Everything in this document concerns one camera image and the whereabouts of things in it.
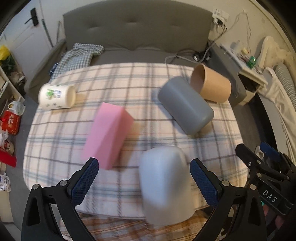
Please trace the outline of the grey sofa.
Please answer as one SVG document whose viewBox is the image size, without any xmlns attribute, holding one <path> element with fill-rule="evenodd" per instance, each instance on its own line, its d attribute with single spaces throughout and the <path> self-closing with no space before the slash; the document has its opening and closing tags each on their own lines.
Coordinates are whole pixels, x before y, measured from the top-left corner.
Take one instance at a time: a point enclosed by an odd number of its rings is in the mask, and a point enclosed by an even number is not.
<svg viewBox="0 0 296 241">
<path fill-rule="evenodd" d="M 75 43 L 104 47 L 92 65 L 144 62 L 190 66 L 186 60 L 175 59 L 175 54 L 208 52 L 206 65 L 231 82 L 230 104 L 237 106 L 246 97 L 230 60 L 217 45 L 208 47 L 212 14 L 206 9 L 178 1 L 99 1 L 65 13 L 63 24 L 65 38 L 41 59 L 25 84 L 26 94 L 34 101 L 50 80 L 49 70 Z"/>
</svg>

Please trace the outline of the red shopping bag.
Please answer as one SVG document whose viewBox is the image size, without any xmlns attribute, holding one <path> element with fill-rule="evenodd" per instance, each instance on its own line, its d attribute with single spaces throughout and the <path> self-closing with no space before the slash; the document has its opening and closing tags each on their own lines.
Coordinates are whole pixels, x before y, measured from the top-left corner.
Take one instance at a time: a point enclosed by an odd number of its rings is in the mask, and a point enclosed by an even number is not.
<svg viewBox="0 0 296 241">
<path fill-rule="evenodd" d="M 6 110 L 1 117 L 1 129 L 8 131 L 12 135 L 16 135 L 19 132 L 21 117 L 17 114 Z"/>
</svg>

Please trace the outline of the white door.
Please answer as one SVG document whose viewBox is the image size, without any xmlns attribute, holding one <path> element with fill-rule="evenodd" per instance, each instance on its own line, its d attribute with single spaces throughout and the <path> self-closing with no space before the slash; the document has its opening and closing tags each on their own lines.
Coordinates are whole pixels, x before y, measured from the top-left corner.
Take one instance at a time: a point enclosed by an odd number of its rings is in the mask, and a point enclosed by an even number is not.
<svg viewBox="0 0 296 241">
<path fill-rule="evenodd" d="M 32 21 L 24 24 L 29 18 L 30 10 L 36 8 L 39 24 L 34 27 Z M 40 1 L 30 1 L 16 14 L 1 34 L 1 45 L 5 45 L 27 79 L 31 79 L 34 71 L 43 58 L 52 49 L 43 25 Z"/>
</svg>

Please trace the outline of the white nightstand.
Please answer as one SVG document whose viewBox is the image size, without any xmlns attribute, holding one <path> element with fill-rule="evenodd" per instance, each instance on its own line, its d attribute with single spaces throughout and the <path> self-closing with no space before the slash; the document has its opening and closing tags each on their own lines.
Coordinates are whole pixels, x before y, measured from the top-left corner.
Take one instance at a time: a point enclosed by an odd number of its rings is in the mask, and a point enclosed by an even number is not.
<svg viewBox="0 0 296 241">
<path fill-rule="evenodd" d="M 231 67 L 234 68 L 235 77 L 238 77 L 246 92 L 246 97 L 239 102 L 239 105 L 245 105 L 250 102 L 255 94 L 268 85 L 263 74 L 258 73 L 256 68 L 250 69 L 245 62 L 234 54 L 230 48 L 220 45 L 224 55 L 230 59 Z"/>
</svg>

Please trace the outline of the white shelf unit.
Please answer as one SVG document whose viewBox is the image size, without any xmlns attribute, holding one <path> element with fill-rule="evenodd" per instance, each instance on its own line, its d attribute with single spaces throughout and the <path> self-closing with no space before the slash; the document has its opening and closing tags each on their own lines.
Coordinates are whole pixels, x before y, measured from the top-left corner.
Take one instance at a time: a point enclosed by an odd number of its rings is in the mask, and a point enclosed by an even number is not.
<svg viewBox="0 0 296 241">
<path fill-rule="evenodd" d="M 19 100 L 21 103 L 25 101 L 1 68 L 1 117 L 8 110 L 8 104 L 15 100 Z"/>
</svg>

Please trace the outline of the yellow plastic bag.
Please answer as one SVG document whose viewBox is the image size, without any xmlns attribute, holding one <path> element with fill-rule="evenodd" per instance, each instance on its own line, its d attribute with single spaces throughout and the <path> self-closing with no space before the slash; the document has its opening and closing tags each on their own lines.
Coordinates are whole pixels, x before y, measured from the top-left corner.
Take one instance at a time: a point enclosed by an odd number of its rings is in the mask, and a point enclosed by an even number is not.
<svg viewBox="0 0 296 241">
<path fill-rule="evenodd" d="M 0 46 L 0 60 L 6 60 L 10 56 L 10 51 L 5 45 Z"/>
</svg>

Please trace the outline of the white tumbler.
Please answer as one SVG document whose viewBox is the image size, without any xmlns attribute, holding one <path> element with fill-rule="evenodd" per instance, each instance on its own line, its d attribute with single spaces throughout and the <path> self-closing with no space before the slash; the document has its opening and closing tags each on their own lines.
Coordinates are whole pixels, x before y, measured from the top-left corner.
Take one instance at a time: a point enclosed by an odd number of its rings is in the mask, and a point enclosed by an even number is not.
<svg viewBox="0 0 296 241">
<path fill-rule="evenodd" d="M 240 53 L 242 48 L 243 48 L 242 42 L 240 40 L 237 40 L 236 43 L 234 44 L 233 51 L 235 53 Z"/>
</svg>

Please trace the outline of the wall socket with chargers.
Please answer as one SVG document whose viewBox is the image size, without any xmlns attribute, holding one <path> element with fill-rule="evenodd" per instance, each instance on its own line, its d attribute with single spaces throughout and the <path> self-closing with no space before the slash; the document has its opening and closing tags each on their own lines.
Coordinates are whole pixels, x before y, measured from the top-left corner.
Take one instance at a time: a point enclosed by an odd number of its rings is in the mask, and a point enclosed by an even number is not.
<svg viewBox="0 0 296 241">
<path fill-rule="evenodd" d="M 217 24 L 219 21 L 225 23 L 229 19 L 229 14 L 221 9 L 214 9 L 212 11 L 212 18 L 215 24 Z"/>
</svg>

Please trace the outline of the green bottle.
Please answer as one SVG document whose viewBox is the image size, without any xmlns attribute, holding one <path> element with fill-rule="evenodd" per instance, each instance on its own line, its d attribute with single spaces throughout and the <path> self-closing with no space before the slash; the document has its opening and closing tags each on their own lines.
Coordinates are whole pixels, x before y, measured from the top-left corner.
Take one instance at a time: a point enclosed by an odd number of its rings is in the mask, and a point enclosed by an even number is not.
<svg viewBox="0 0 296 241">
<path fill-rule="evenodd" d="M 247 60 L 247 66 L 252 69 L 256 65 L 256 58 L 254 56 L 250 56 Z"/>
</svg>

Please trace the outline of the orange plaid blanket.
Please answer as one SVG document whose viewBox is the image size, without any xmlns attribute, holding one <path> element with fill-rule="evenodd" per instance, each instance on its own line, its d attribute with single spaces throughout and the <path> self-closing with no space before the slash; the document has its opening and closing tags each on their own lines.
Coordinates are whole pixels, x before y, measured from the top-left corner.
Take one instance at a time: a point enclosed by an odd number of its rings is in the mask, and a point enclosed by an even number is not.
<svg viewBox="0 0 296 241">
<path fill-rule="evenodd" d="M 153 227 L 140 219 L 119 219 L 79 213 L 95 240 L 193 240 L 207 221 L 198 210 L 188 220 L 176 225 Z"/>
</svg>

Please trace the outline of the checkered green cloth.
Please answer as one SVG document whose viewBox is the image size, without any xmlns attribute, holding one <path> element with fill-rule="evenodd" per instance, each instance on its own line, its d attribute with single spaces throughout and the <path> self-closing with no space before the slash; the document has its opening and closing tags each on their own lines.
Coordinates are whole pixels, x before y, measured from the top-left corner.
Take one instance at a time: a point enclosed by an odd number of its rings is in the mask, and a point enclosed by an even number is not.
<svg viewBox="0 0 296 241">
<path fill-rule="evenodd" d="M 104 47 L 102 45 L 75 43 L 73 48 L 63 55 L 51 76 L 51 80 L 67 71 L 90 66 L 92 58 L 100 56 L 103 52 Z"/>
</svg>

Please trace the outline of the pink angular cup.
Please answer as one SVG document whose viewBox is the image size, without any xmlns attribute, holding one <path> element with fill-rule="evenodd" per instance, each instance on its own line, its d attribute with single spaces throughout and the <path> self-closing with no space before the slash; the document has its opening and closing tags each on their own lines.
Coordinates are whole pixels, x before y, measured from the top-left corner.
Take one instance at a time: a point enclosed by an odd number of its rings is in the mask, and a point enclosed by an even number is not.
<svg viewBox="0 0 296 241">
<path fill-rule="evenodd" d="M 134 119 L 124 107 L 102 103 L 82 151 L 82 159 L 95 158 L 100 168 L 112 169 Z"/>
</svg>

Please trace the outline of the checkered pillow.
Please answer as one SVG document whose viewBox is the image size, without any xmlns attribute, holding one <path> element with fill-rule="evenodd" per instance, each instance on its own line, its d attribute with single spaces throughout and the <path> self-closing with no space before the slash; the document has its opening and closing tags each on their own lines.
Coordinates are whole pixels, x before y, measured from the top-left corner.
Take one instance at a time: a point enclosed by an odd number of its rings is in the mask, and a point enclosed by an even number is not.
<svg viewBox="0 0 296 241">
<path fill-rule="evenodd" d="M 279 63 L 274 71 L 295 108 L 295 84 L 288 68 L 283 63 Z"/>
</svg>

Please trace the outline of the white cup green print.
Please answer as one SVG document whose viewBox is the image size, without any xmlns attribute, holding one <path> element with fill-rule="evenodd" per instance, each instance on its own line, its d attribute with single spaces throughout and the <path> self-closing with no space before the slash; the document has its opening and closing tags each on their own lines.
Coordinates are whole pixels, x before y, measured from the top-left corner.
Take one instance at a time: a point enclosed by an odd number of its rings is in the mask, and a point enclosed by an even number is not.
<svg viewBox="0 0 296 241">
<path fill-rule="evenodd" d="M 38 95 L 39 106 L 44 110 L 71 108 L 75 101 L 76 91 L 72 85 L 44 84 Z"/>
</svg>

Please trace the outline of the light grey cup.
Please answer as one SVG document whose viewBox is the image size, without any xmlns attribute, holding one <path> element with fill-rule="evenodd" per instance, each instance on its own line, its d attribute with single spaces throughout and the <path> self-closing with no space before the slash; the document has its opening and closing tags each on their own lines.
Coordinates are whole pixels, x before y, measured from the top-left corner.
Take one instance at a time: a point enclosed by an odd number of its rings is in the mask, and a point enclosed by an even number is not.
<svg viewBox="0 0 296 241">
<path fill-rule="evenodd" d="M 175 225 L 193 216 L 189 167 L 180 148 L 162 146 L 145 151 L 139 161 L 139 182 L 149 224 Z"/>
</svg>

